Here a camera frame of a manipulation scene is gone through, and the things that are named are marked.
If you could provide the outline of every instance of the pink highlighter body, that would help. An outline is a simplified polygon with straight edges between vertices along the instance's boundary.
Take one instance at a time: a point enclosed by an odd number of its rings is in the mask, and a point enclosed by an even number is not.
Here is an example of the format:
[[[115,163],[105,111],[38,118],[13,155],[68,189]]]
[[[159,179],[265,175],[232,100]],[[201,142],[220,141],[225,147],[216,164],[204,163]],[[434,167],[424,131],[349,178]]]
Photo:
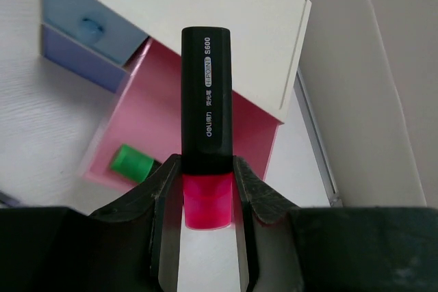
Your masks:
[[[181,130],[185,224],[197,230],[231,223],[233,121],[230,32],[182,32]]]

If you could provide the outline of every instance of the blue drawer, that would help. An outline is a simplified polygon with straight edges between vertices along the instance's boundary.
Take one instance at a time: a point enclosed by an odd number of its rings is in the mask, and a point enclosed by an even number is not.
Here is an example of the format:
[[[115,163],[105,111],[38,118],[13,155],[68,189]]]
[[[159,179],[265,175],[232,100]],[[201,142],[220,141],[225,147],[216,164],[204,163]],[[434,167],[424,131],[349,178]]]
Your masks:
[[[43,0],[43,20],[119,65],[147,38],[97,0]]]
[[[116,92],[128,73],[55,30],[42,26],[42,54],[101,87]]]

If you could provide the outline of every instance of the green object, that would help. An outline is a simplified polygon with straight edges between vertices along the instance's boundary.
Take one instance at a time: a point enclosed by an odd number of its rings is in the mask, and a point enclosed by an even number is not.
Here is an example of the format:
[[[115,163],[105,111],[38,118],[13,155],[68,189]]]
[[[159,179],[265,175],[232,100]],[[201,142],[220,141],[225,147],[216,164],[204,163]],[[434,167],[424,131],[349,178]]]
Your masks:
[[[111,170],[137,183],[142,183],[151,171],[153,162],[154,159],[151,157],[123,144],[111,163]]]

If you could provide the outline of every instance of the green marker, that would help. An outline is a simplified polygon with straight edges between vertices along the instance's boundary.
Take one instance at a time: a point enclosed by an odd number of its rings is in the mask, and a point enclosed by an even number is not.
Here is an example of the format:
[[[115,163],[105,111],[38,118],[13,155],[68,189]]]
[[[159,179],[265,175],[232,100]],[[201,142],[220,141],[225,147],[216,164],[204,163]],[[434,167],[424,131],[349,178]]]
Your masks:
[[[160,162],[148,157],[139,150],[123,144],[118,149],[110,168],[140,184],[147,178],[149,173],[154,173],[160,165]]]

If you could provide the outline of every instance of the blue knob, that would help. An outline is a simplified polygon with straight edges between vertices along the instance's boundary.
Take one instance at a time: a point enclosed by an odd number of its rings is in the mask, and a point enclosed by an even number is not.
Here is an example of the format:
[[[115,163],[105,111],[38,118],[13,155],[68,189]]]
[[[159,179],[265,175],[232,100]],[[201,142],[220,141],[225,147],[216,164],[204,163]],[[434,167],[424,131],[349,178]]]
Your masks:
[[[95,44],[102,38],[104,33],[102,25],[89,18],[83,18],[79,22],[77,39],[84,44]]]

